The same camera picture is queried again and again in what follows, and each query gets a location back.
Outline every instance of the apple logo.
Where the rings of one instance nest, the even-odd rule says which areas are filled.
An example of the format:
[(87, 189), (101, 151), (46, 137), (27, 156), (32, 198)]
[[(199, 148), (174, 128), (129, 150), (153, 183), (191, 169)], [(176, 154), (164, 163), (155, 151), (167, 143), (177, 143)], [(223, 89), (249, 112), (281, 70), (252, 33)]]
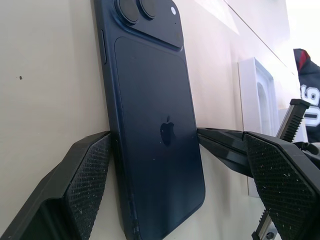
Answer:
[(174, 133), (174, 124), (170, 121), (170, 116), (166, 118), (167, 123), (163, 123), (160, 127), (160, 134), (162, 138), (162, 142), (167, 147), (170, 146), (171, 142), (176, 139), (176, 135)]

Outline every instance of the black jacket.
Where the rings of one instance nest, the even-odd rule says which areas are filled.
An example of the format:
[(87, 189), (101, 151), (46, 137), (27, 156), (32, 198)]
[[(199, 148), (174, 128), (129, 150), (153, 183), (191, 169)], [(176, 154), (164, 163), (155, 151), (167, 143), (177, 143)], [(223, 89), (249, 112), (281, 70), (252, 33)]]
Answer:
[(294, 49), (295, 62), (301, 86), (301, 98), (311, 107), (304, 118), (310, 143), (320, 143), (320, 67), (311, 61), (307, 51)]

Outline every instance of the red stripe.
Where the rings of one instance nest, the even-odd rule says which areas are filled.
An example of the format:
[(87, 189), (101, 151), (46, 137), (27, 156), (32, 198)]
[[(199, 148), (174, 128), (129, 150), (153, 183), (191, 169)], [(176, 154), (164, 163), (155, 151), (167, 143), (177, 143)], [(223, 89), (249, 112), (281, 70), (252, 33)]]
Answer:
[(305, 65), (308, 58), (310, 58), (309, 54), (305, 50), (303, 50), (300, 56), (300, 61), (299, 61), (299, 69), (298, 69), (299, 71)]

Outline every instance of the smartphone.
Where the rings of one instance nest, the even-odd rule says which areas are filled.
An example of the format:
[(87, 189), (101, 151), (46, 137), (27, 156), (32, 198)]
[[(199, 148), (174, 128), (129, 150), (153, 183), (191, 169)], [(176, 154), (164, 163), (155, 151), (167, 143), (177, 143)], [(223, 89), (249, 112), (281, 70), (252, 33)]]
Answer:
[(205, 199), (180, 13), (172, 0), (94, 6), (124, 232), (161, 240)]

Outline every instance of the phone back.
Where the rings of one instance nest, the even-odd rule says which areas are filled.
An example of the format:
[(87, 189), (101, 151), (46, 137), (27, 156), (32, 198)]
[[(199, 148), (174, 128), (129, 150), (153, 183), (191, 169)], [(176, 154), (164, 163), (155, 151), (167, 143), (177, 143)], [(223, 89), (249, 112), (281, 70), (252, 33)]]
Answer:
[(205, 199), (178, 8), (95, 0), (124, 232), (161, 240)]

